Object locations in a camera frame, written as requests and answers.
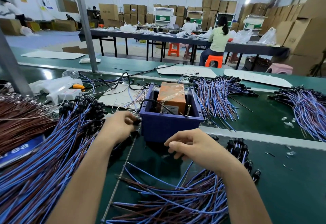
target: metal pole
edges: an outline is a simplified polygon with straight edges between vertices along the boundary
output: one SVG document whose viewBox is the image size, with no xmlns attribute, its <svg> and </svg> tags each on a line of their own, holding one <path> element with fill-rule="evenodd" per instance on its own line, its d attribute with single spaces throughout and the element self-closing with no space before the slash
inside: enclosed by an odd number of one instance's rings
<svg viewBox="0 0 326 224">
<path fill-rule="evenodd" d="M 96 56 L 95 56 L 95 51 L 94 51 L 94 46 L 92 41 L 92 34 L 88 23 L 85 0 L 77 0 L 77 2 L 79 7 L 80 20 L 84 30 L 89 59 L 91 61 L 92 71 L 97 72 Z"/>
<path fill-rule="evenodd" d="M 19 93 L 22 96 L 34 96 L 1 29 L 0 67 L 2 71 L 8 75 L 9 81 L 16 93 Z"/>
</svg>

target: pink plastic stool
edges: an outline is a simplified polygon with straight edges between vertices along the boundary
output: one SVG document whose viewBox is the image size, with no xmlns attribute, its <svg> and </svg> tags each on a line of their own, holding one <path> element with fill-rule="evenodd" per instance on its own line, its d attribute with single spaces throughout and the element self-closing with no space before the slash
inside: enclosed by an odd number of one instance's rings
<svg viewBox="0 0 326 224">
<path fill-rule="evenodd" d="M 293 67 L 286 65 L 286 64 L 278 64 L 273 63 L 268 69 L 267 73 L 274 73 L 274 74 L 292 74 Z"/>
</svg>

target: white foam board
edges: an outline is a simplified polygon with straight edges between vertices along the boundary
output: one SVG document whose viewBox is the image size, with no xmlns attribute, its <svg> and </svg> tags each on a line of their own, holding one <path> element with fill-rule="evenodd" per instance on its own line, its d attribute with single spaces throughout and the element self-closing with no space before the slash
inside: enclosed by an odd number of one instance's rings
<svg viewBox="0 0 326 224">
<path fill-rule="evenodd" d="M 274 77 L 274 76 L 267 76 L 267 75 L 262 75 L 262 74 L 256 74 L 256 73 L 248 72 L 248 71 L 225 69 L 224 75 L 234 76 L 234 77 L 241 78 L 242 80 L 263 83 L 263 84 L 269 84 L 269 85 L 274 85 L 274 86 L 279 86 L 279 87 L 292 87 L 291 83 L 289 83 L 287 80 L 284 80 L 282 78 Z"/>
<path fill-rule="evenodd" d="M 216 74 L 209 67 L 194 67 L 194 66 L 187 66 L 187 65 L 171 66 L 171 67 L 166 67 L 166 65 L 160 65 L 157 68 L 157 72 L 159 74 L 165 74 L 165 75 L 187 75 L 187 76 L 193 75 L 193 76 L 202 76 L 207 78 L 216 77 Z"/>
<path fill-rule="evenodd" d="M 107 106 L 124 107 L 129 102 L 135 100 L 142 89 L 142 86 L 139 85 L 131 85 L 131 87 L 135 90 L 130 89 L 128 84 L 119 84 L 116 89 L 103 93 L 98 101 L 103 102 Z M 139 107 L 140 104 L 136 103 L 128 108 L 138 109 Z"/>
<path fill-rule="evenodd" d="M 52 52 L 52 51 L 35 51 L 30 53 L 24 53 L 21 56 L 24 57 L 43 57 L 47 59 L 63 59 L 74 60 L 84 56 L 84 53 L 66 53 L 66 52 Z"/>
</svg>

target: wire bundle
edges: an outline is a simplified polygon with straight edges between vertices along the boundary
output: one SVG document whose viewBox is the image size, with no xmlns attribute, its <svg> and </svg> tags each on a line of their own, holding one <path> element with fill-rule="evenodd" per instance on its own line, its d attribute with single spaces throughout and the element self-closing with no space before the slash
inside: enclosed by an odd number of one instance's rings
<svg viewBox="0 0 326 224">
<path fill-rule="evenodd" d="M 0 176 L 0 222 L 44 223 L 103 125 L 94 97 L 65 101 L 37 152 Z"/>
<path fill-rule="evenodd" d="M 42 103 L 20 95 L 0 97 L 0 156 L 54 127 L 56 118 Z"/>
<path fill-rule="evenodd" d="M 279 89 L 275 93 L 269 98 L 292 107 L 304 137 L 308 133 L 315 140 L 326 142 L 326 95 L 302 86 Z"/>
<path fill-rule="evenodd" d="M 253 163 L 247 160 L 249 154 L 248 146 L 243 143 L 242 138 L 236 138 L 235 141 L 231 139 L 227 150 L 242 161 L 249 173 L 251 172 Z M 131 179 L 121 177 L 120 180 L 126 182 L 129 185 L 129 189 L 137 191 L 146 199 L 139 201 L 138 204 L 113 202 L 112 205 L 114 207 L 128 210 L 131 213 L 107 220 L 105 221 L 106 224 L 220 223 L 226 218 L 228 213 L 225 186 L 222 178 L 218 177 L 213 171 L 204 169 L 185 183 L 192 164 L 193 162 L 190 163 L 179 183 L 175 186 L 128 163 L 132 169 L 150 176 L 170 189 L 143 184 L 125 168 Z M 257 182 L 259 177 L 260 171 L 257 170 L 253 174 L 253 180 Z"/>
<path fill-rule="evenodd" d="M 202 109 L 204 117 L 212 120 L 219 118 L 228 129 L 234 130 L 227 119 L 231 121 L 239 119 L 236 107 L 229 102 L 228 96 L 232 94 L 255 96 L 258 94 L 249 90 L 244 84 L 240 84 L 241 79 L 232 76 L 217 76 L 214 79 L 205 79 L 204 77 L 190 79 L 194 83 L 194 90 Z"/>
</svg>

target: orange plastic stool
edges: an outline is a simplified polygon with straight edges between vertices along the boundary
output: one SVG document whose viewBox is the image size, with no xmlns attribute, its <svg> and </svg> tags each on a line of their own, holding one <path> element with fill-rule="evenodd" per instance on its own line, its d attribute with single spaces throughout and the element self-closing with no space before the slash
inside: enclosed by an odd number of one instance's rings
<svg viewBox="0 0 326 224">
<path fill-rule="evenodd" d="M 206 60 L 205 67 L 209 67 L 212 61 L 218 62 L 218 68 L 222 68 L 223 56 L 212 56 L 209 55 Z"/>
<path fill-rule="evenodd" d="M 171 53 L 174 53 L 179 57 L 179 43 L 170 43 L 168 55 L 171 56 Z"/>
</svg>

